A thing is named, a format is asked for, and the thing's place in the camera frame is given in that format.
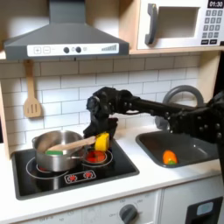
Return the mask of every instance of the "orange toy vegetable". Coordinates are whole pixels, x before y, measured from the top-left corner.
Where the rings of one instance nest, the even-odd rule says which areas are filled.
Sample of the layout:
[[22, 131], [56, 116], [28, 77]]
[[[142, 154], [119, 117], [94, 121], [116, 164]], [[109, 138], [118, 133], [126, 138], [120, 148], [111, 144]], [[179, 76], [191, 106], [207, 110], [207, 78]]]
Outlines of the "orange toy vegetable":
[[176, 154], [171, 150], [166, 150], [163, 156], [164, 164], [175, 165], [178, 163]]

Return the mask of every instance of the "microwave door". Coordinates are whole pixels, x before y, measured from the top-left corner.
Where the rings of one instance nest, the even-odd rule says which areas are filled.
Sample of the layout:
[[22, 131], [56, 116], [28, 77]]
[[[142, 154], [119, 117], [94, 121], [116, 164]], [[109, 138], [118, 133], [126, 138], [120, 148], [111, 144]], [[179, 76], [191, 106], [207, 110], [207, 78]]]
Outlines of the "microwave door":
[[141, 1], [137, 49], [201, 45], [207, 13], [204, 0], [183, 0], [179, 5], [175, 1], [175, 6], [170, 1], [151, 2]]

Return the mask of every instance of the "white countertop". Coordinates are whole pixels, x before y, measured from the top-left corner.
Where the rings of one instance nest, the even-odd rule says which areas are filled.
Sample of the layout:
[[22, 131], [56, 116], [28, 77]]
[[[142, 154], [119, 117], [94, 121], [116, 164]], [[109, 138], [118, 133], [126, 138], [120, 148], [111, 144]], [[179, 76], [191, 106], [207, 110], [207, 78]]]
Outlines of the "white countertop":
[[118, 130], [115, 135], [116, 141], [140, 171], [138, 175], [27, 200], [16, 199], [11, 161], [6, 160], [2, 145], [0, 148], [2, 178], [0, 184], [0, 223], [24, 221], [221, 174], [218, 159], [175, 169], [166, 169], [156, 165], [135, 140], [138, 134], [155, 130], [154, 126], [149, 126], [139, 129]]

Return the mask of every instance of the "black stovetop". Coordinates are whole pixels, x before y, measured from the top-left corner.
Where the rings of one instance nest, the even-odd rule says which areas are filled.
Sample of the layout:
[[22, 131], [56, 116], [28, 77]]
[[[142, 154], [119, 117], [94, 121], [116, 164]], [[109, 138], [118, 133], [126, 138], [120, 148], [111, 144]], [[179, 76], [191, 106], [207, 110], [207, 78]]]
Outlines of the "black stovetop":
[[17, 199], [27, 200], [137, 175], [138, 169], [116, 141], [111, 145], [104, 163], [81, 163], [64, 172], [49, 172], [38, 167], [34, 149], [14, 152], [12, 166]]

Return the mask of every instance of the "wooden utensil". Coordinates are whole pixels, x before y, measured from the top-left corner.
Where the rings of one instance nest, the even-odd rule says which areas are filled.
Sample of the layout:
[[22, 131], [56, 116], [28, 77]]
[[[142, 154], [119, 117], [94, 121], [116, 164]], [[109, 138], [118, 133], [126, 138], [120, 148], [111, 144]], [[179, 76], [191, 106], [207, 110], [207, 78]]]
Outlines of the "wooden utensil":
[[91, 136], [89, 138], [80, 140], [80, 141], [76, 141], [73, 143], [67, 143], [67, 144], [57, 144], [54, 145], [53, 147], [51, 147], [50, 149], [48, 149], [46, 152], [48, 151], [69, 151], [72, 150], [74, 148], [79, 148], [85, 145], [90, 145], [90, 144], [94, 144], [96, 140], [96, 136]]
[[33, 84], [33, 62], [31, 60], [24, 61], [26, 81], [28, 87], [28, 98], [24, 103], [24, 115], [26, 117], [37, 117], [41, 115], [41, 107], [39, 101], [35, 98]]

